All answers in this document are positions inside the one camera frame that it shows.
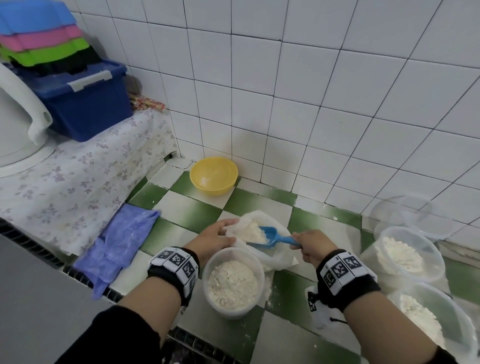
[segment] white flour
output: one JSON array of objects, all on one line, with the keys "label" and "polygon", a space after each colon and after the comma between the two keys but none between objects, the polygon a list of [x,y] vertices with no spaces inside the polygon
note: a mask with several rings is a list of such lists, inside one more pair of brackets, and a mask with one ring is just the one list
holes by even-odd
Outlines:
[{"label": "white flour", "polygon": [[442,327],[435,315],[417,300],[406,294],[400,296],[400,308],[402,312],[417,325],[433,342],[445,349],[445,339]]},{"label": "white flour", "polygon": [[238,235],[238,238],[250,243],[267,244],[268,242],[265,232],[258,227],[255,221],[251,221],[245,230]]},{"label": "white flour", "polygon": [[[388,236],[383,238],[385,249],[388,255],[397,263],[401,268],[409,273],[418,274],[423,271],[423,258],[417,251],[404,242],[395,240]],[[390,264],[387,258],[382,254],[377,247],[378,261],[384,266],[388,273],[395,274],[396,272],[390,271]]]},{"label": "white flour", "polygon": [[218,306],[238,311],[255,302],[257,278],[245,264],[233,260],[217,266],[208,279],[208,296]]}]

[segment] blue rag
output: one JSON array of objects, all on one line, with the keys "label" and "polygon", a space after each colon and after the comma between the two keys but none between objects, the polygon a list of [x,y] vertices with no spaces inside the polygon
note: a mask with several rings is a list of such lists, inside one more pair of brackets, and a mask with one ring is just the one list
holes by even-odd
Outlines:
[{"label": "blue rag", "polygon": [[130,265],[144,243],[158,211],[124,204],[103,229],[94,244],[73,265],[93,283],[93,299],[98,300],[122,268]]}]

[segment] hand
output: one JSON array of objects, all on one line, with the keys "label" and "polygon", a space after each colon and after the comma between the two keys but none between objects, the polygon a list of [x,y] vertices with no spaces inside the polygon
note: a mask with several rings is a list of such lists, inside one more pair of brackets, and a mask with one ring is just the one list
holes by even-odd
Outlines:
[{"label": "hand", "polygon": [[226,226],[234,225],[239,220],[237,218],[227,218],[225,220],[217,221],[203,230],[191,242],[186,244],[184,248],[193,250],[200,261],[200,266],[203,267],[212,257],[213,254],[223,248],[231,246],[237,238],[224,236],[226,231],[223,229]]},{"label": "hand", "polygon": [[291,245],[291,249],[301,249],[303,260],[312,264],[315,269],[322,260],[338,247],[328,236],[320,230],[307,230],[300,234],[294,232],[292,238],[301,244],[301,247]]}]

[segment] sleeve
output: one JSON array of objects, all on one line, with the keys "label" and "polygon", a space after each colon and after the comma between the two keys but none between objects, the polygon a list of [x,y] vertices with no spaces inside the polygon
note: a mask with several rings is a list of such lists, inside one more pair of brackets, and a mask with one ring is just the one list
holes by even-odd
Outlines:
[{"label": "sleeve", "polygon": [[456,364],[455,358],[445,349],[437,346],[435,356],[425,364]]},{"label": "sleeve", "polygon": [[113,306],[100,312],[56,363],[147,363],[147,360],[161,360],[159,334],[138,313]]}]

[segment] white plastic bag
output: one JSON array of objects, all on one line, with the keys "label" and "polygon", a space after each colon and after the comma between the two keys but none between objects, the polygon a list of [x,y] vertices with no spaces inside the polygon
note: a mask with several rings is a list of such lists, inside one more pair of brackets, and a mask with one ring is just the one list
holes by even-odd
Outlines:
[{"label": "white plastic bag", "polygon": [[282,270],[298,264],[298,261],[294,257],[289,244],[277,243],[275,248],[269,249],[269,253],[273,253],[272,255],[269,255],[247,245],[246,242],[238,238],[238,236],[245,230],[247,225],[252,221],[255,221],[259,226],[272,226],[277,229],[280,235],[290,236],[290,232],[287,230],[287,228],[281,225],[277,220],[268,216],[263,211],[256,210],[240,217],[240,221],[235,225],[227,226],[225,228],[227,231],[227,236],[235,236],[237,238],[237,241],[233,244],[234,247],[248,250],[250,253],[255,255],[260,263],[262,263],[265,272],[272,269]]}]

